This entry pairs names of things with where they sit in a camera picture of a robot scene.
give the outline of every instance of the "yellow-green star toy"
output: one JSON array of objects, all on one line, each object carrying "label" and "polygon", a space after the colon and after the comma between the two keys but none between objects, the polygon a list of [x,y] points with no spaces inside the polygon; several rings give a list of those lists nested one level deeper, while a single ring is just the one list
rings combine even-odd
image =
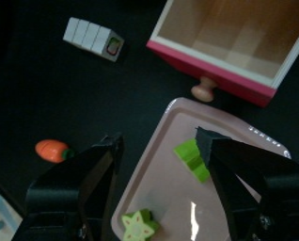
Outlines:
[{"label": "yellow-green star toy", "polygon": [[151,219],[148,209],[122,216],[126,232],[123,241],[150,241],[155,234],[159,223]]}]

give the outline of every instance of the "wooden drawer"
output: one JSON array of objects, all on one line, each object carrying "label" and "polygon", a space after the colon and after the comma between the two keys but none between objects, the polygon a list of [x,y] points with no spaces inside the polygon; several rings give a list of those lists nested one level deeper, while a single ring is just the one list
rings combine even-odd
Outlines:
[{"label": "wooden drawer", "polygon": [[299,0],[168,0],[147,47],[266,106],[299,54]]}]

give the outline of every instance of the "pink drawer front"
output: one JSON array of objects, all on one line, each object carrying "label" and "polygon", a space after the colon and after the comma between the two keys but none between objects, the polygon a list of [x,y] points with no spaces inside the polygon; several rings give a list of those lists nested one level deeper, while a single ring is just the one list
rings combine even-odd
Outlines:
[{"label": "pink drawer front", "polygon": [[163,44],[150,40],[147,47],[168,62],[180,72],[200,79],[202,76],[211,78],[218,87],[260,107],[266,107],[276,88],[256,83],[254,80],[230,72],[214,64],[196,59]]}]

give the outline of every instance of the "wooden knob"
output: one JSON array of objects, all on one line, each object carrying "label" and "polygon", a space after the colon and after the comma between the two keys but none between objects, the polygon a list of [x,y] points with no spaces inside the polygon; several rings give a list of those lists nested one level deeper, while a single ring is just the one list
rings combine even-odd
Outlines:
[{"label": "wooden knob", "polygon": [[202,102],[211,102],[214,100],[214,88],[216,83],[207,77],[200,78],[200,84],[191,89],[192,95]]}]

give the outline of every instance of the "black table surface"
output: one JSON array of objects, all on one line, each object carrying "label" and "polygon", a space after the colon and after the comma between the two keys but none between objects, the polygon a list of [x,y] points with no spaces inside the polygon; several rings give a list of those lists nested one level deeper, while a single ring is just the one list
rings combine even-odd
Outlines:
[{"label": "black table surface", "polygon": [[[170,102],[195,100],[199,81],[146,48],[162,0],[19,0],[0,5],[0,189],[20,214],[32,180],[54,164],[34,146],[46,138],[87,150],[122,132],[126,151],[114,207]],[[116,63],[63,41],[71,17],[114,29],[126,40]],[[282,142],[299,162],[299,57],[262,108],[216,89],[208,105]]]}]

